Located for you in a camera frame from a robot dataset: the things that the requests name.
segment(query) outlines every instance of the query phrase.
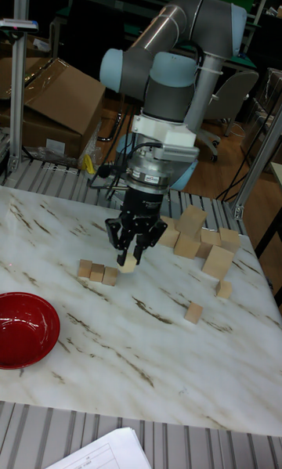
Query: metal grating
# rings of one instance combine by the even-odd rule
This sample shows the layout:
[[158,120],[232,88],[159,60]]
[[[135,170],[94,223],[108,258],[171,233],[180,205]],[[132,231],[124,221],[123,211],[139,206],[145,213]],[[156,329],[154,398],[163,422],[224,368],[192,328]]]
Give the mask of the metal grating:
[[279,469],[282,440],[0,402],[1,469],[45,469],[117,428],[136,431],[152,469]]
[[[104,180],[98,178],[96,184],[103,186]],[[32,193],[45,194],[46,196],[61,197],[68,200],[80,201],[87,204],[120,209],[123,202],[123,192],[116,192],[111,201],[106,199],[106,191],[90,189],[83,172],[73,168],[67,168],[52,163],[25,160],[15,173],[12,173],[0,184],[14,189],[27,190]],[[161,213],[163,215],[179,218],[183,210],[189,204],[202,208],[208,213],[205,227],[217,229],[226,227],[247,234],[244,223],[231,217],[228,204],[221,201],[211,201],[207,197],[194,196],[188,193],[180,193],[171,190],[164,198]]]

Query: cable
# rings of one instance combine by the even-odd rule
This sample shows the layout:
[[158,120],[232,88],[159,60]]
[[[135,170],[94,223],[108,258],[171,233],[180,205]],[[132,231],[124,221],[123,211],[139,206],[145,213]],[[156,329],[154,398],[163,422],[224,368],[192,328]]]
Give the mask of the cable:
[[[244,175],[244,177],[242,177],[240,180],[238,180],[237,182],[235,182],[233,185],[230,186],[230,189],[232,189],[233,187],[236,187],[238,184],[240,184],[240,182],[242,182],[242,180],[244,180],[248,175],[248,171],[247,173]],[[215,199],[218,200],[224,193],[225,193],[226,190],[223,190]]]
[[[265,170],[265,168],[268,167],[270,161],[273,159],[273,156],[275,155],[275,152],[278,151],[278,149],[279,149],[281,143],[282,143],[282,138],[281,138],[281,140],[280,140],[280,142],[279,142],[278,147],[274,147],[273,152],[271,153],[271,156],[268,158],[266,164],[264,165],[263,170]],[[244,180],[244,179],[247,177],[247,175],[248,175],[248,171],[247,171],[246,175],[244,175],[244,177],[242,177],[240,180],[238,180],[238,182],[236,182],[236,183],[233,185],[233,187],[236,186],[237,184],[239,184],[242,180]],[[226,198],[226,201],[232,200],[232,198],[233,198],[233,197],[236,197],[237,194],[238,194],[238,193],[235,193],[235,194],[233,194],[231,197],[227,197],[227,198]]]
[[246,135],[243,126],[241,126],[239,123],[233,123],[233,124],[232,124],[232,127],[233,127],[234,125],[235,125],[235,126],[239,126],[239,128],[242,130],[242,132],[244,132],[244,134],[243,134],[243,135],[239,135],[238,133],[235,133],[235,132],[232,132],[232,131],[230,131],[230,133],[232,133],[233,135],[236,135],[236,137],[240,137],[241,139],[243,139],[243,138],[245,137],[245,135]]
[[[117,132],[116,132],[116,134],[115,134],[115,136],[114,136],[113,142],[110,144],[110,149],[107,151],[106,156],[103,158],[103,161],[102,161],[102,164],[100,165],[100,167],[102,167],[102,166],[105,165],[105,163],[106,163],[106,161],[107,161],[107,158],[108,158],[109,155],[110,155],[111,150],[114,148],[114,144],[115,144],[115,143],[117,142],[117,140],[118,140],[118,136],[119,136],[119,134],[120,134],[120,132],[121,132],[121,129],[122,129],[122,126],[123,126],[123,124],[124,124],[124,122],[125,122],[125,118],[126,118],[126,116],[128,115],[129,107],[130,107],[129,105],[126,107],[125,114],[124,114],[123,118],[121,119],[121,122],[120,122],[120,124],[119,124],[119,126],[118,126]],[[93,185],[93,183],[95,182],[97,176],[98,176],[98,172],[95,173],[94,177],[92,178],[92,181],[89,183],[90,189],[92,189],[92,185]]]
[[26,156],[30,158],[31,161],[34,160],[34,157],[31,156],[31,153],[30,153],[24,146],[22,146],[22,150],[24,151],[24,153],[26,154]]
[[127,163],[129,159],[132,158],[132,155],[134,154],[134,152],[138,149],[141,149],[141,147],[157,147],[158,149],[160,149],[162,147],[162,144],[161,142],[146,142],[146,143],[140,143],[138,144],[138,146],[134,147],[130,153],[128,153],[128,156],[125,160],[125,162]]
[[52,167],[47,167],[47,168],[43,168],[42,170],[50,170],[50,171],[63,171],[64,173],[72,173],[72,175],[77,175],[78,174],[78,170],[65,170],[64,168],[57,168],[56,166],[52,166]]
[[123,109],[123,106],[124,106],[124,102],[125,102],[125,95],[121,95],[121,101],[120,101],[120,104],[119,104],[119,107],[118,107],[117,116],[115,118],[113,128],[110,130],[110,135],[106,138],[98,136],[99,142],[110,142],[112,140],[112,138],[114,137],[114,133],[116,132],[116,130],[118,128],[118,125],[120,123],[120,120],[121,120],[121,115],[122,115],[122,109]]
[[222,193],[219,194],[219,197],[224,194],[224,196],[223,196],[223,198],[222,198],[222,201],[224,201],[224,200],[226,199],[226,196],[227,196],[228,192],[230,191],[230,189],[232,189],[232,187],[234,187],[234,185],[236,185],[236,184],[234,184],[234,182],[236,181],[237,176],[239,175],[239,173],[240,173],[242,167],[244,166],[244,163],[247,161],[248,155],[249,155],[249,153],[251,152],[251,149],[253,148],[254,144],[255,144],[256,141],[258,140],[258,138],[259,138],[259,136],[260,136],[262,130],[263,130],[264,127],[266,126],[267,121],[269,120],[270,116],[272,115],[272,112],[273,112],[273,110],[275,109],[277,102],[278,102],[278,98],[277,98],[277,101],[274,103],[274,105],[273,105],[271,111],[267,114],[266,119],[263,121],[262,126],[261,126],[260,129],[258,130],[258,133],[257,133],[256,136],[254,137],[254,139],[253,139],[251,145],[249,146],[248,151],[247,151],[247,153],[245,154],[244,159],[243,159],[243,161],[241,162],[240,167],[239,167],[239,169],[237,170],[235,176],[233,177],[233,180],[232,180],[232,182],[230,183],[229,187],[227,187],[226,190],[224,190]]
[[136,133],[132,133],[132,148],[134,149],[136,144]]
[[123,147],[123,149],[121,150],[121,153],[122,151],[124,150],[124,153],[123,153],[123,156],[122,156],[122,164],[125,164],[125,159],[126,159],[126,150],[128,149],[128,147],[131,145],[132,141],[128,144],[128,135],[129,135],[129,129],[130,129],[130,126],[131,126],[131,123],[132,123],[132,119],[133,119],[133,116],[136,112],[136,106],[133,106],[132,107],[132,111],[130,113],[130,118],[129,118],[129,121],[128,121],[128,127],[127,127],[127,130],[126,130],[126,135],[125,135],[125,146]]

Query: red bowl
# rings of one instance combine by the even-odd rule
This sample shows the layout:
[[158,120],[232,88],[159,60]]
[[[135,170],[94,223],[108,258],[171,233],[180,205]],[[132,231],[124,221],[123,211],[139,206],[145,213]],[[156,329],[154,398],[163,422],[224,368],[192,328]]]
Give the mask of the red bowl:
[[40,361],[59,333],[59,316],[43,298],[19,292],[0,295],[0,368],[23,368]]

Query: black cable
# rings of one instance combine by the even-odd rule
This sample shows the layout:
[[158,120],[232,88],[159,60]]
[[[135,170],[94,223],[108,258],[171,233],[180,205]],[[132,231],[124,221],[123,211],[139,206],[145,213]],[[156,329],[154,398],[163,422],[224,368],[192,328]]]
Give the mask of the black cable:
[[[240,182],[242,182],[242,180],[244,180],[248,175],[248,171],[247,173],[244,175],[244,177],[242,177],[240,180],[238,180],[237,182],[235,182],[234,184],[232,184],[230,186],[230,190],[233,188],[233,187],[236,187],[238,184],[240,184]],[[215,199],[218,200],[224,193],[225,193],[226,189],[223,190]]]
[[[130,153],[128,153],[128,156],[126,157],[126,160],[125,160],[125,163],[127,163],[128,159],[130,159],[132,157],[132,155],[134,154],[134,152],[138,149],[140,149],[141,147],[162,147],[162,144],[160,142],[146,142],[146,143],[140,143],[138,146],[134,147]],[[126,169],[126,166],[125,165],[122,165],[121,168],[120,168],[120,171],[116,174],[116,176],[114,177],[114,180],[113,182],[110,184],[110,188],[108,189],[108,192],[107,192],[107,196],[109,196],[109,193],[110,191],[112,190],[112,188],[114,187],[114,184],[119,183],[119,180],[120,180],[120,177],[121,177],[121,174],[125,171]],[[110,197],[108,198],[108,200],[110,200],[112,198],[112,196],[114,195],[115,193],[115,189],[114,191],[112,192],[112,194],[110,195]]]
[[254,139],[253,139],[251,145],[249,146],[248,151],[247,151],[247,153],[245,154],[244,159],[243,159],[243,161],[241,162],[240,167],[239,167],[239,169],[237,170],[235,176],[233,177],[233,180],[232,180],[232,182],[230,183],[229,187],[227,187],[227,189],[225,189],[222,193],[220,193],[220,194],[215,198],[216,200],[218,200],[218,198],[224,194],[224,196],[223,196],[223,198],[222,198],[222,201],[224,201],[224,200],[226,199],[226,196],[227,196],[228,192],[230,191],[230,189],[232,189],[232,187],[234,187],[236,184],[238,184],[238,183],[240,182],[240,181],[239,181],[239,182],[234,183],[235,180],[236,180],[236,178],[237,178],[237,176],[239,175],[239,173],[240,173],[242,167],[244,166],[244,163],[247,161],[248,155],[249,155],[249,153],[251,152],[251,149],[253,148],[254,144],[255,144],[256,141],[258,140],[260,134],[262,133],[262,130],[263,130],[264,127],[266,126],[267,121],[269,120],[270,116],[272,115],[272,112],[273,112],[273,110],[275,109],[275,107],[276,107],[276,105],[277,105],[277,102],[278,102],[278,99],[277,99],[277,101],[274,103],[274,105],[273,105],[271,111],[269,112],[269,114],[267,114],[266,119],[263,121],[262,126],[260,127],[260,129],[258,130],[258,133],[257,133],[256,136],[254,137]]
[[[124,122],[125,122],[125,118],[126,118],[126,116],[128,115],[129,107],[130,107],[129,105],[126,107],[125,114],[124,114],[123,118],[121,119],[121,122],[120,122],[120,124],[119,124],[119,126],[118,126],[117,132],[116,132],[116,134],[115,134],[115,136],[114,136],[113,142],[110,144],[110,149],[107,151],[106,156],[103,158],[103,162],[102,162],[102,164],[100,165],[100,167],[105,165],[105,163],[106,163],[106,161],[107,161],[107,158],[108,158],[109,155],[110,155],[111,150],[114,148],[114,144],[115,144],[115,143],[117,142],[117,140],[118,140],[118,136],[119,136],[119,134],[120,134],[120,132],[121,132],[121,129],[122,129],[122,126],[123,126],[123,124],[124,124]],[[95,175],[94,175],[93,178],[92,178],[92,181],[89,183],[90,189],[92,188],[92,185],[93,185],[93,183],[95,182],[97,176],[98,176],[98,172],[95,173]]]
[[135,144],[136,144],[136,133],[133,133],[132,134],[132,148],[134,149],[135,147]]
[[28,150],[25,148],[25,146],[22,146],[22,150],[24,151],[24,153],[26,154],[26,156],[30,158],[31,161],[34,160],[34,157],[31,156],[31,153],[28,152]]
[[162,147],[162,144],[161,142],[146,142],[146,143],[140,143],[138,144],[138,146],[134,147],[130,153],[128,153],[128,156],[126,158],[126,162],[131,159],[132,155],[134,154],[134,152],[138,149],[141,149],[141,147],[157,147],[158,149],[160,149]]
[[[263,168],[262,171],[264,171],[265,168],[267,168],[267,166],[269,165],[270,161],[273,159],[273,156],[275,155],[275,152],[278,151],[278,149],[279,149],[281,143],[282,143],[282,139],[280,140],[278,147],[275,147],[275,148],[273,149],[273,152],[271,153],[271,156],[268,158],[268,160],[267,160],[266,164],[264,165],[264,168]],[[237,184],[239,184],[242,180],[244,180],[244,179],[247,177],[247,175],[248,175],[248,171],[247,171],[247,173],[244,175],[244,177],[242,177],[240,180],[238,180],[238,182],[236,182],[235,184],[233,184],[233,187],[236,186]],[[233,198],[233,197],[236,197],[237,194],[238,194],[238,193],[235,193],[235,194],[233,194],[231,197],[227,197],[227,198],[226,198],[226,201],[232,200],[232,198]]]
[[130,146],[130,144],[132,143],[132,141],[128,144],[128,135],[129,135],[129,129],[130,129],[130,125],[132,123],[132,119],[133,119],[133,116],[134,114],[136,113],[136,107],[133,106],[132,107],[132,111],[130,113],[130,118],[129,118],[129,121],[128,121],[128,127],[127,127],[127,130],[126,130],[126,134],[125,134],[125,146],[124,148],[122,149],[122,151],[124,150],[124,153],[123,153],[123,156],[122,156],[122,164],[125,164],[125,160],[126,160],[126,150],[128,149],[128,147]]
[[118,125],[120,123],[120,120],[121,120],[121,114],[122,114],[122,109],[123,109],[123,105],[124,105],[124,102],[125,102],[125,95],[121,95],[121,101],[120,101],[120,105],[119,105],[119,108],[118,108],[118,112],[117,112],[117,116],[115,118],[115,121],[114,121],[114,125],[113,125],[113,128],[110,130],[110,134],[108,137],[99,137],[98,136],[98,140],[99,142],[110,142],[113,137],[114,137],[114,134],[118,128]]

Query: light blue joint cover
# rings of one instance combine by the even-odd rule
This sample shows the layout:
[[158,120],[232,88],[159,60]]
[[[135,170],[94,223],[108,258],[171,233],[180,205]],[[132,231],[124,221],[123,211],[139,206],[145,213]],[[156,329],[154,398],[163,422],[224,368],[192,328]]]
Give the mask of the light blue joint cover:
[[119,93],[121,87],[123,52],[111,48],[103,56],[99,79],[103,85]]
[[231,22],[233,56],[237,56],[240,51],[240,44],[242,42],[244,29],[247,22],[246,10],[231,3]]
[[126,146],[126,149],[125,149],[125,140],[126,140],[126,135],[123,135],[119,139],[118,145],[117,145],[117,153],[121,153],[121,152],[123,153],[125,151],[125,153],[128,154],[132,150],[133,134],[131,132],[128,134],[128,145]]
[[198,160],[196,159],[187,168],[187,170],[183,173],[183,175],[181,175],[181,177],[178,180],[176,180],[176,182],[174,184],[172,184],[171,189],[172,190],[183,190],[184,187],[186,186],[187,182],[190,180],[190,178],[193,174],[193,171],[194,171],[195,167],[197,166],[197,164],[198,164]]
[[154,57],[150,77],[163,86],[184,88],[195,81],[196,62],[187,56],[159,52]]

